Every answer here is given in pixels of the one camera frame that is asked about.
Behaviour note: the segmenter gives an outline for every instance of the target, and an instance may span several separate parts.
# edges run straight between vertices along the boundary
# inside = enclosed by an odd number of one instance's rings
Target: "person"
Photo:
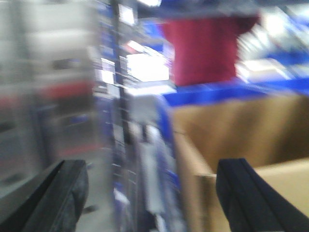
[[[258,21],[253,17],[167,20],[165,38],[174,46],[176,86],[229,81],[236,76],[237,37]]]

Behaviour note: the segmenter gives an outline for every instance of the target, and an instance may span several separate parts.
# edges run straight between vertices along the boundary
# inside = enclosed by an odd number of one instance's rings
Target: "cardboard box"
[[[229,232],[215,191],[219,159],[246,158],[309,216],[309,98],[229,101],[173,111],[178,170],[191,232]]]

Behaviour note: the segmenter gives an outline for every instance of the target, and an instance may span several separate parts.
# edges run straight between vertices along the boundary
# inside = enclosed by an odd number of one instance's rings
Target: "blue shelf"
[[[139,3],[139,18],[197,18],[226,15],[253,15],[261,7],[309,3],[309,0],[162,0],[160,7],[147,7]]]

